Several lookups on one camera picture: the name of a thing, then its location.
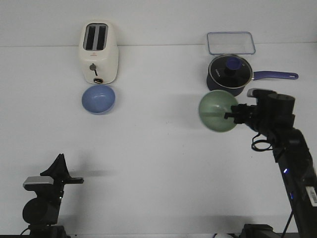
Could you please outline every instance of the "green bowl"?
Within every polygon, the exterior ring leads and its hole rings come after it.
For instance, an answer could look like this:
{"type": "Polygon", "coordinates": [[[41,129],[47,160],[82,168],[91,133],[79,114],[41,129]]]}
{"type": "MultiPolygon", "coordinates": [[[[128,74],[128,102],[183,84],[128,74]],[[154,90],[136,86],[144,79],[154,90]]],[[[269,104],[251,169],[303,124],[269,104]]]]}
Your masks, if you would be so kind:
{"type": "Polygon", "coordinates": [[[199,103],[199,117],[203,124],[213,131],[226,132],[233,129],[236,124],[233,118],[224,118],[230,113],[231,106],[238,105],[238,101],[231,94],[223,90],[213,90],[207,93],[199,103]]]}

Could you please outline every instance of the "saucepan handle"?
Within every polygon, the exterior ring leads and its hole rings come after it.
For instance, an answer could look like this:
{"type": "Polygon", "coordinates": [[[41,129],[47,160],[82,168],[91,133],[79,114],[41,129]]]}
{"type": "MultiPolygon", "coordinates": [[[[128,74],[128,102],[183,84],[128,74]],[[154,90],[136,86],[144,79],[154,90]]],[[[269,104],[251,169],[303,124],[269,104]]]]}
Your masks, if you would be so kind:
{"type": "Polygon", "coordinates": [[[257,71],[253,73],[254,80],[258,80],[262,78],[298,79],[298,74],[289,73],[289,72],[277,72],[277,71],[257,71]]]}

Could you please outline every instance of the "white toaster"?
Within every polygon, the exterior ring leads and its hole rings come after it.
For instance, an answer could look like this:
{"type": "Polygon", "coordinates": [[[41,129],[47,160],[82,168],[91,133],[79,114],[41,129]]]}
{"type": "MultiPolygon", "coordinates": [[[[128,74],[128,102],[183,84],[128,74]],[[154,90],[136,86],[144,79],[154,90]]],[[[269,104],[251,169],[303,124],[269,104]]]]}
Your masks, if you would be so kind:
{"type": "Polygon", "coordinates": [[[119,50],[113,26],[107,21],[91,21],[83,27],[79,60],[89,83],[107,84],[115,80],[119,50]]]}

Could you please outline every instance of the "lid knob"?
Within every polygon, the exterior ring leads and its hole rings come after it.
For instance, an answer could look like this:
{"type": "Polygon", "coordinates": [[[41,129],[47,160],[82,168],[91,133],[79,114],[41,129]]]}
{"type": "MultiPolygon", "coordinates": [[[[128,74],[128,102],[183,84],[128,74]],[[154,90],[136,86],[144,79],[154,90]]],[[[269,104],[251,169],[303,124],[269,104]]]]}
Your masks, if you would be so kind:
{"type": "Polygon", "coordinates": [[[229,70],[238,70],[242,66],[242,62],[239,58],[231,56],[226,61],[226,67],[229,70]]]}

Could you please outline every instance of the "container lid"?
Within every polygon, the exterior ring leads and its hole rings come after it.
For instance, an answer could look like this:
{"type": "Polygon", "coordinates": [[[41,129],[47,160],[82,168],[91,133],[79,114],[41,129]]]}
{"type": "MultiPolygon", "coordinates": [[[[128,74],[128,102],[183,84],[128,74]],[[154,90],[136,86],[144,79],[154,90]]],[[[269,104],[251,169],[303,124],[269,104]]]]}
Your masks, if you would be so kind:
{"type": "Polygon", "coordinates": [[[253,55],[256,52],[250,32],[209,32],[208,48],[211,55],[253,55]]]}
{"type": "Polygon", "coordinates": [[[241,88],[253,77],[249,63],[237,55],[221,55],[209,65],[209,74],[214,82],[225,88],[241,88]]]}

